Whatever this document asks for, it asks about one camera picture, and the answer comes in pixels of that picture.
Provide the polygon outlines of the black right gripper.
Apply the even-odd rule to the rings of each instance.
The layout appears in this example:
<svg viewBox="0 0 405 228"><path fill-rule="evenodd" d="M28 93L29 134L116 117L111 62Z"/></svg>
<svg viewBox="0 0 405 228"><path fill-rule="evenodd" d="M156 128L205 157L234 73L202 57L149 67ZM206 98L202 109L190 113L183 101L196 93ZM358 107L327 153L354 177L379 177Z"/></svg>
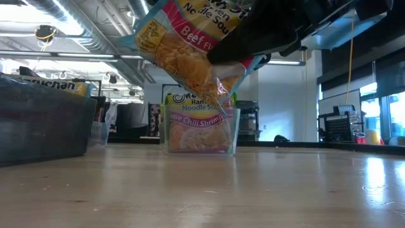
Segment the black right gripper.
<svg viewBox="0 0 405 228"><path fill-rule="evenodd" d="M301 49L302 40L345 15L352 0L256 0L248 16L207 53L212 64L265 54L254 70Z"/></svg>

